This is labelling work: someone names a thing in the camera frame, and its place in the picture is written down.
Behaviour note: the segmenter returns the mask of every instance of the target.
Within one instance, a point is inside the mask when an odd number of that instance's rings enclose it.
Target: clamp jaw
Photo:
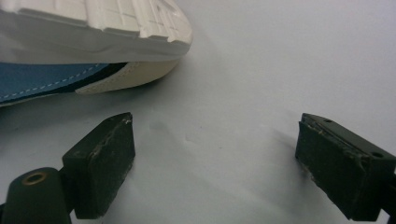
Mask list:
[[[336,122],[303,114],[295,157],[348,219],[396,218],[396,158]]]
[[[101,122],[62,157],[64,167],[40,168],[19,176],[0,206],[0,223],[71,223],[103,216],[134,160],[132,115]]]

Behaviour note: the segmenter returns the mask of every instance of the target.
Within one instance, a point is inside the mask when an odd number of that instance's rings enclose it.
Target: shoe sole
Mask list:
[[[0,62],[179,59],[191,26],[173,0],[0,0]]]
[[[79,88],[76,93],[94,94],[144,85],[168,74],[178,61],[127,63],[116,74]]]

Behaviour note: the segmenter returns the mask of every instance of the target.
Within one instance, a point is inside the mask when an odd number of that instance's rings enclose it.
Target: white stitching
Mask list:
[[[63,80],[61,80],[61,81],[52,82],[52,83],[50,83],[50,84],[47,84],[46,86],[34,87],[34,88],[27,89],[27,90],[24,90],[24,91],[15,92],[15,93],[10,93],[10,94],[4,95],[4,96],[0,96],[0,99],[6,99],[6,98],[8,98],[10,95],[11,95],[11,96],[21,95],[21,94],[24,94],[25,92],[28,92],[28,91],[36,91],[36,90],[38,90],[38,89],[43,90],[43,89],[45,89],[45,88],[47,88],[47,87],[58,85],[58,84],[61,83],[61,82],[66,82],[66,81],[71,80],[71,79],[73,79],[73,78],[75,78],[75,77],[79,77],[79,76],[81,76],[81,74],[85,74],[85,73],[87,73],[87,71],[91,71],[94,67],[97,67],[97,66],[99,66],[99,63],[97,63],[96,65],[94,65],[94,66],[92,66],[92,67],[89,67],[89,68],[85,69],[85,70],[84,70],[83,72],[81,72],[81,73],[78,73],[78,74],[76,74],[76,75],[73,75],[73,76],[71,76],[71,77],[69,77],[69,78],[65,78],[65,79],[63,79]]]

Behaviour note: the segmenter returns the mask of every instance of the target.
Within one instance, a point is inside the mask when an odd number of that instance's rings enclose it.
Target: blue shoe upper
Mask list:
[[[0,104],[44,94],[74,91],[109,77],[125,63],[0,63]]]

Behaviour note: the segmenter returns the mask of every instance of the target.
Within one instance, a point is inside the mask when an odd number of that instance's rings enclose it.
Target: sneaker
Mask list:
[[[173,0],[2,0],[0,21],[0,105],[142,85],[192,41]]]

